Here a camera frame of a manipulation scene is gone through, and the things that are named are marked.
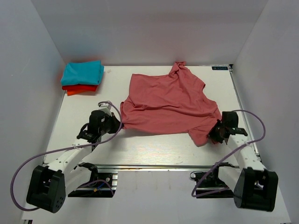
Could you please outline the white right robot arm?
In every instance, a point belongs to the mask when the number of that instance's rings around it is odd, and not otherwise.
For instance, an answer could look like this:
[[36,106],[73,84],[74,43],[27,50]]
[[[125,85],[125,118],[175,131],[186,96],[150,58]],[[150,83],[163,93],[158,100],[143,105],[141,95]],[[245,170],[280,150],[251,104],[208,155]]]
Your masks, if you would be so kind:
[[222,112],[221,119],[210,131],[213,142],[225,143],[237,161],[234,166],[218,162],[211,174],[216,186],[226,184],[234,194],[237,208],[272,212],[275,208],[278,175],[259,160],[244,128],[238,126],[236,111]]

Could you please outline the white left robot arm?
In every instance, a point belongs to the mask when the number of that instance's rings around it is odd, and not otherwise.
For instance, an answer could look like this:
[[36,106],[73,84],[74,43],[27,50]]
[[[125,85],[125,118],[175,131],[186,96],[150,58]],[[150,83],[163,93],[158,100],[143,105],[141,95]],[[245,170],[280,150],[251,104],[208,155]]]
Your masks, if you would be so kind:
[[51,213],[58,212],[66,197],[78,187],[98,183],[94,164],[83,159],[102,143],[105,134],[116,135],[122,127],[114,113],[102,105],[92,111],[70,149],[46,166],[37,166],[31,176],[26,202]]

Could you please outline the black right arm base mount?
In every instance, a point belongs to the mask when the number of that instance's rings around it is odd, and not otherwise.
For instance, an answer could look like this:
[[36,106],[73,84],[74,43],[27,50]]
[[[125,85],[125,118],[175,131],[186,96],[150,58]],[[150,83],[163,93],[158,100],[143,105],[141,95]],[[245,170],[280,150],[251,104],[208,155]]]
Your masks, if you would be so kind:
[[195,186],[191,193],[193,198],[195,198],[196,195],[197,199],[234,198],[234,189],[230,189],[228,185],[218,177],[220,167],[229,167],[237,171],[240,170],[239,166],[223,162],[209,173],[198,186],[197,184],[207,172],[199,170],[192,171],[190,173],[190,179],[195,181]]

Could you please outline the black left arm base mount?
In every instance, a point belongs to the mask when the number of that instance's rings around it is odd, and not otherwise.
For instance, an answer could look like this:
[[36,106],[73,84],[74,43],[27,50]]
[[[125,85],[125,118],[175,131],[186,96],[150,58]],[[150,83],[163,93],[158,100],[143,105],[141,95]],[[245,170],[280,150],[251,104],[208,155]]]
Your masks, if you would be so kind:
[[81,184],[68,197],[83,198],[112,198],[116,192],[118,171],[109,168],[100,168],[91,163],[81,163],[80,168],[91,172],[89,180]]

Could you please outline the pink red t-shirt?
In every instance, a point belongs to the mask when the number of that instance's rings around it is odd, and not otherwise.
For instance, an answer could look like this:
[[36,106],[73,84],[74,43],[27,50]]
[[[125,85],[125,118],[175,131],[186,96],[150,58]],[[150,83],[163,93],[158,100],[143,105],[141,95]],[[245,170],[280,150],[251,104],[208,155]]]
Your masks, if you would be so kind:
[[206,144],[221,113],[204,94],[205,86],[185,62],[175,62],[167,75],[132,74],[128,97],[120,105],[124,129],[187,133],[196,146]]

